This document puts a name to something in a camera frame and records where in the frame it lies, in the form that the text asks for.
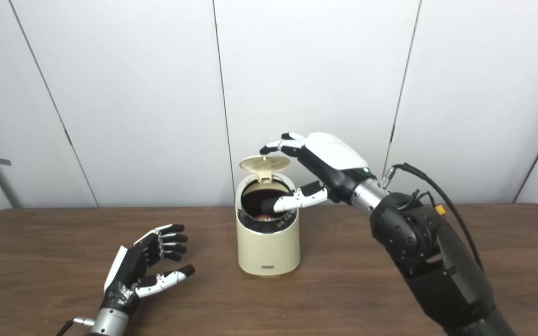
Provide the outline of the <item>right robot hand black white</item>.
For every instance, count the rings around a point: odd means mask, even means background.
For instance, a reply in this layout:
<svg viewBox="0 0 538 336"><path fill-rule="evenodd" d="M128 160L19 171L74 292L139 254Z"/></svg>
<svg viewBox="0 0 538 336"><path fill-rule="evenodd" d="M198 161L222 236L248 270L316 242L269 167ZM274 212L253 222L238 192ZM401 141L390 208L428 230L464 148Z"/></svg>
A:
<svg viewBox="0 0 538 336"><path fill-rule="evenodd" d="M262 147L260 154L276 151L297 159L318 180L263 201L261 210L266 214L309 208L327 200L353 205L367 185L377 183L367 161L333 134L284 133L280 141Z"/></svg>

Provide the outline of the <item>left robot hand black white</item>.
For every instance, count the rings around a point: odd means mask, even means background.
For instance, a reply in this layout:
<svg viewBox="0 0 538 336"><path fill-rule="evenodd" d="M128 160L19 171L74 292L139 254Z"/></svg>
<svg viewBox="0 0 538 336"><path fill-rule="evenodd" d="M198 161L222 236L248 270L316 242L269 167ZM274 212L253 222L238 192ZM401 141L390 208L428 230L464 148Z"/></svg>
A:
<svg viewBox="0 0 538 336"><path fill-rule="evenodd" d="M152 228L133 243L120 246L103 286L104 310L119 311L131 318L141 299L165 291L195 273L193 265L148 275L147 271L163 259L181 261L188 241L185 226L167 224Z"/></svg>

